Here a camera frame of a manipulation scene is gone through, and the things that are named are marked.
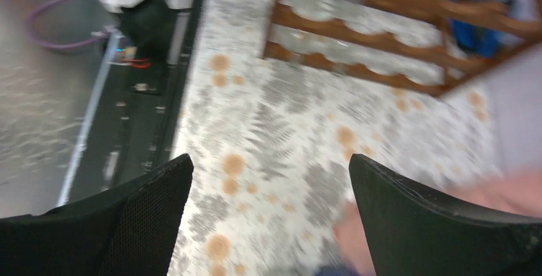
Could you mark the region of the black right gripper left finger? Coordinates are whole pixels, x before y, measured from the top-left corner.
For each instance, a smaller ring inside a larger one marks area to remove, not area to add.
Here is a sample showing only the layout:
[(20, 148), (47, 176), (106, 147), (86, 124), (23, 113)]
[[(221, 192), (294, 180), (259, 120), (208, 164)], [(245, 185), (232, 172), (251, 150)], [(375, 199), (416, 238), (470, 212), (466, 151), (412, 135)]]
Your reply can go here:
[(2, 275), (166, 275), (194, 166), (187, 154), (43, 215), (1, 220)]

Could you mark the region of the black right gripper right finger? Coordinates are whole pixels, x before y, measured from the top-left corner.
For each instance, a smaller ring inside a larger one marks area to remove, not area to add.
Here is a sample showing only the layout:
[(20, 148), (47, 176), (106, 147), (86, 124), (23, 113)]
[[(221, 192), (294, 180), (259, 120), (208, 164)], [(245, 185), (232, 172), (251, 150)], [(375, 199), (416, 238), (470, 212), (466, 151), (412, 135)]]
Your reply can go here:
[(540, 275), (541, 219), (485, 208), (354, 154), (353, 193), (377, 275)]

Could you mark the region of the brown wooden wine rack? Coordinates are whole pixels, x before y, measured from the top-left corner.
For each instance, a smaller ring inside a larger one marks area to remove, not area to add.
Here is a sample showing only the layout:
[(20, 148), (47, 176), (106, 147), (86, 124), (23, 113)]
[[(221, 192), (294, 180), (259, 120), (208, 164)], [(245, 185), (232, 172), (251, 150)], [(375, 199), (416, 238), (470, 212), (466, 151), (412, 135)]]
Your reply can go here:
[[(262, 56), (442, 96), (541, 43), (515, 0), (274, 0)], [(492, 59), (463, 52), (451, 20), (506, 33)]]

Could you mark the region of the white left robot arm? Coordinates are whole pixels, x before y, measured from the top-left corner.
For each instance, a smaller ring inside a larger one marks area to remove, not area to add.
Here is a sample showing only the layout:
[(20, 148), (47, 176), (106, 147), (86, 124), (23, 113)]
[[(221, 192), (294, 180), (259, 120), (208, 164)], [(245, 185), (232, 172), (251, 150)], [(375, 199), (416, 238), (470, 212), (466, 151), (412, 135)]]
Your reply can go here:
[(137, 57), (176, 63), (190, 16), (200, 0), (99, 0), (118, 19)]

